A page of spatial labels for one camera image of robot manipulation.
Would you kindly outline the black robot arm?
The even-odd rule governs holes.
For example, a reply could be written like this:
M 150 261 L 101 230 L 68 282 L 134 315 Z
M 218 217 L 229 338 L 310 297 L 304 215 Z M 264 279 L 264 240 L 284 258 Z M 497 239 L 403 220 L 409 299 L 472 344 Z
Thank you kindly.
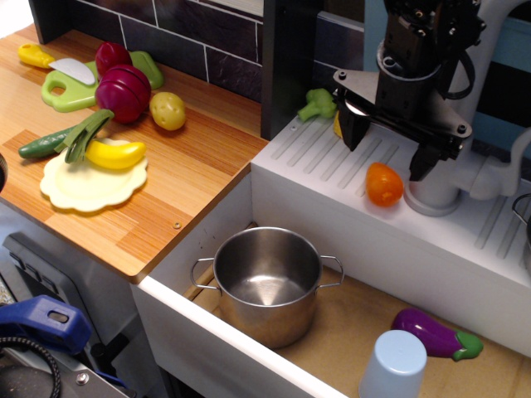
M 339 131 L 354 150 L 371 124 L 418 144 L 410 179 L 422 180 L 440 161 L 457 159 L 470 123 L 451 108 L 468 96 L 475 67 L 467 53 L 480 44 L 485 22 L 478 1 L 387 1 L 387 28 L 378 72 L 339 70 Z

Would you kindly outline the black metal gripper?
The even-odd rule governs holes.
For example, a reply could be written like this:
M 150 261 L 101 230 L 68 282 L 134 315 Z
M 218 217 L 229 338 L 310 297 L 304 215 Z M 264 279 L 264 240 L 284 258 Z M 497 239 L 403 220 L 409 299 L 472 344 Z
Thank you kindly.
M 419 144 L 410 162 L 410 182 L 420 182 L 439 159 L 455 159 L 472 128 L 435 90 L 421 99 L 411 118 L 377 105 L 379 74 L 360 70 L 334 73 L 335 102 L 344 144 L 356 149 L 371 124 L 390 129 Z

